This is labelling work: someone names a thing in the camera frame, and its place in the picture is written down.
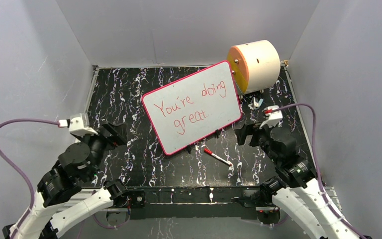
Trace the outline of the white marker pen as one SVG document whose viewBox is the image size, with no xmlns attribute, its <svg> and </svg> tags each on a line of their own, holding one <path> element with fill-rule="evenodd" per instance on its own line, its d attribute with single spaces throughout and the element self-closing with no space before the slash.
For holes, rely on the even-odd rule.
<svg viewBox="0 0 382 239">
<path fill-rule="evenodd" d="M 227 161 L 227 160 L 221 158 L 220 156 L 214 154 L 213 152 L 212 152 L 212 155 L 210 155 L 210 156 L 213 157 L 213 158 L 215 158 L 215 159 L 218 160 L 219 162 L 221 162 L 221 163 L 227 165 L 228 167 L 231 167 L 231 166 L 233 165 L 230 161 Z"/>
</svg>

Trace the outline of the pink framed whiteboard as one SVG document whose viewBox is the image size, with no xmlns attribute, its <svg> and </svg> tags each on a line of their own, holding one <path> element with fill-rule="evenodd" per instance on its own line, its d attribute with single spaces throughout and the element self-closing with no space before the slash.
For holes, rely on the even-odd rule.
<svg viewBox="0 0 382 239">
<path fill-rule="evenodd" d="M 241 116 L 228 61 L 221 61 L 143 95 L 163 152 L 172 155 Z"/>
</svg>

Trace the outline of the red marker cap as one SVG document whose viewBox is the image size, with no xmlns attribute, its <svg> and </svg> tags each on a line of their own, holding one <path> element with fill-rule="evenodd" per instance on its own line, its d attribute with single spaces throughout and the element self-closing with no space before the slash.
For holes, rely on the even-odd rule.
<svg viewBox="0 0 382 239">
<path fill-rule="evenodd" d="M 207 149 L 207 148 L 204 149 L 204 152 L 209 154 L 209 155 L 212 155 L 212 152 L 209 149 Z"/>
</svg>

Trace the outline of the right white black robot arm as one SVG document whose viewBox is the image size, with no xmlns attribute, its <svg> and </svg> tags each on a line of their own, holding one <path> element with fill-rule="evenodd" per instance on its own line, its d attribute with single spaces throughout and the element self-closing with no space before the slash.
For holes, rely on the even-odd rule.
<svg viewBox="0 0 382 239">
<path fill-rule="evenodd" d="M 296 139 L 285 128 L 244 125 L 235 130 L 237 143 L 251 136 L 250 146 L 259 146 L 275 165 L 277 175 L 259 186 L 250 199 L 277 206 L 311 239 L 367 239 L 356 232 L 332 201 L 313 163 L 296 151 Z"/>
</svg>

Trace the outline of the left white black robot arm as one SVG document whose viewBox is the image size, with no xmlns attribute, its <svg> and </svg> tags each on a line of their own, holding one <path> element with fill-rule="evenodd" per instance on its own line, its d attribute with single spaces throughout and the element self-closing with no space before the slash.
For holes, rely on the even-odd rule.
<svg viewBox="0 0 382 239">
<path fill-rule="evenodd" d="M 52 169 L 45 173 L 36 190 L 24 172 L 0 150 L 1 157 L 13 167 L 27 183 L 30 203 L 20 219 L 4 226 L 6 239 L 58 239 L 67 230 L 111 206 L 123 207 L 128 203 L 129 190 L 120 180 L 106 181 L 93 195 L 59 211 L 74 195 L 81 192 L 81 182 L 92 181 L 103 160 L 105 151 L 127 144 L 127 125 L 104 122 L 98 129 L 90 128 L 80 118 L 43 123 L 68 128 L 78 139 L 58 156 Z"/>
</svg>

